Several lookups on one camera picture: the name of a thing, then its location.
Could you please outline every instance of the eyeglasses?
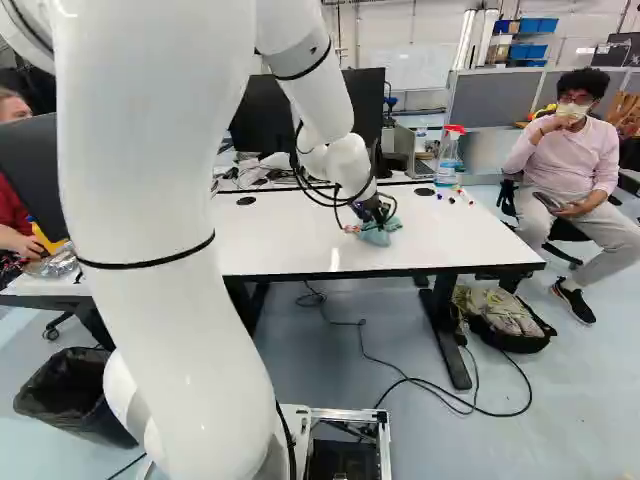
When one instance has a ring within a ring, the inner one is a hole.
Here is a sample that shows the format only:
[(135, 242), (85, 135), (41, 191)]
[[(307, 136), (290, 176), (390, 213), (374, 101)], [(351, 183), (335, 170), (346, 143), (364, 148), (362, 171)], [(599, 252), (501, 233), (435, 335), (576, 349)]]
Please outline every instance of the eyeglasses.
[(584, 94), (570, 95), (568, 93), (564, 93), (560, 95), (560, 98), (558, 98), (558, 101), (560, 103), (573, 102), (577, 105), (589, 105), (595, 101), (595, 98), (593, 98), (591, 95), (584, 95)]

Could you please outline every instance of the red shirt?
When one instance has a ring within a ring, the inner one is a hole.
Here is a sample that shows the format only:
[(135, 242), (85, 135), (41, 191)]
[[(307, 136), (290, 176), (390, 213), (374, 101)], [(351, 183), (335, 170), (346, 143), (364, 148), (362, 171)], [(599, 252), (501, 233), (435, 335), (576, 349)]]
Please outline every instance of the red shirt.
[(31, 224), (27, 222), (28, 215), (18, 195), (0, 173), (0, 224), (11, 227), (23, 235), (33, 235)]

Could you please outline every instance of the keyboard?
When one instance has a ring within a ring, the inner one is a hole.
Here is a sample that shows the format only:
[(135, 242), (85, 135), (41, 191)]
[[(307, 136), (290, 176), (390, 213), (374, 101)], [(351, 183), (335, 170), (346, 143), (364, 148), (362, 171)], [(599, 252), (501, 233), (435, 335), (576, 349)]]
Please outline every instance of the keyboard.
[(427, 165), (426, 163), (424, 163), (421, 160), (416, 160), (415, 161), (415, 172), (416, 175), (435, 175), (436, 172), (433, 171), (433, 169)]

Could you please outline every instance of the man in pink sweater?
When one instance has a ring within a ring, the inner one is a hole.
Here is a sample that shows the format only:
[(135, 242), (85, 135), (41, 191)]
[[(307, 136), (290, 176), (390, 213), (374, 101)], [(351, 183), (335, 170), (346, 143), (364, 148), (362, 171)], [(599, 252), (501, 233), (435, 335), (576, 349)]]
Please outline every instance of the man in pink sweater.
[[(556, 217), (569, 220), (602, 247), (573, 278), (560, 277), (551, 287), (587, 324), (596, 317), (582, 289), (640, 260), (640, 227), (607, 202), (618, 183), (616, 129), (588, 116), (608, 84), (609, 75), (597, 69), (564, 74), (557, 86), (557, 111), (525, 128), (503, 169), (524, 171), (516, 195), (516, 232), (531, 248), (542, 247)], [(535, 192), (552, 201), (545, 205)]]

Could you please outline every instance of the backpack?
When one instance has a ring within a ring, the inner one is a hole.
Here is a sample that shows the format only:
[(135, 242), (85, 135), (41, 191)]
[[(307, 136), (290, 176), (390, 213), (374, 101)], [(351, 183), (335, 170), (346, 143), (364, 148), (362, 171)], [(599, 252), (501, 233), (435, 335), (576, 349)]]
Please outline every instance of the backpack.
[(521, 298), (502, 288), (457, 285), (453, 303), (471, 331), (498, 350), (537, 353), (558, 335)]

